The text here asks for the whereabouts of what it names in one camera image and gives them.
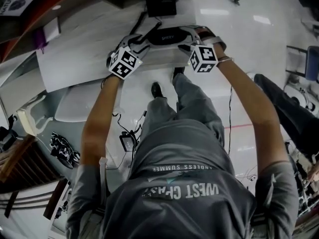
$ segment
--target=gray pants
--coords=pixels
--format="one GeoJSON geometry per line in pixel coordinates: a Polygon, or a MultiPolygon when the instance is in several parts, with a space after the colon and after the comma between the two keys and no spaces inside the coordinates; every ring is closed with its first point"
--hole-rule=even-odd
{"type": "Polygon", "coordinates": [[[163,122],[191,119],[207,126],[224,146],[224,127],[211,99],[184,74],[177,74],[173,85],[178,96],[177,113],[168,105],[166,98],[158,97],[151,101],[143,124],[141,141],[163,122]]]}

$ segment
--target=person's right arm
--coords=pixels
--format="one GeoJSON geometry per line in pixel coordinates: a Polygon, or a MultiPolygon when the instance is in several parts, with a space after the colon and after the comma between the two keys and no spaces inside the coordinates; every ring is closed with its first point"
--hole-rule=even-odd
{"type": "MultiPolygon", "coordinates": [[[[214,48],[218,58],[225,56],[220,45],[214,48]]],[[[233,61],[217,66],[236,91],[254,127],[258,165],[257,210],[251,221],[254,236],[291,238],[298,214],[298,191],[276,110],[233,61]]]]}

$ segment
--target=purple object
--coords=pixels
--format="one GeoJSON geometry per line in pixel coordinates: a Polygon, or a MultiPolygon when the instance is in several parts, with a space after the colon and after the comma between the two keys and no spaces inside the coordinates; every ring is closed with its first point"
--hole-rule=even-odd
{"type": "Polygon", "coordinates": [[[36,49],[43,49],[47,45],[43,27],[39,27],[33,31],[33,41],[36,49]]]}

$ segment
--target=person in black pants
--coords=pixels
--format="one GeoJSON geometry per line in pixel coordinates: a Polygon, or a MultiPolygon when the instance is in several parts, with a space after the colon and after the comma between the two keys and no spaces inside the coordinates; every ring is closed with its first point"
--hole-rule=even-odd
{"type": "MultiPolygon", "coordinates": [[[[307,109],[301,107],[264,75],[251,74],[250,76],[273,103],[280,124],[286,130],[296,148],[312,163],[312,155],[316,155],[319,152],[319,144],[317,142],[319,119],[307,109]]],[[[319,162],[309,172],[308,179],[313,180],[317,173],[319,173],[319,162]]]]}

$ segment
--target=fiducial marker cube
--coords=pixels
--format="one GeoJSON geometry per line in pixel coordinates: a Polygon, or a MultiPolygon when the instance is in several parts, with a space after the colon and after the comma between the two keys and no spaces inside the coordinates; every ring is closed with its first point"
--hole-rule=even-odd
{"type": "Polygon", "coordinates": [[[123,80],[142,64],[142,61],[129,52],[129,49],[123,47],[120,47],[111,57],[109,71],[123,80]]]}
{"type": "Polygon", "coordinates": [[[218,59],[212,45],[195,46],[188,61],[195,73],[209,73],[217,64],[218,59]]]}

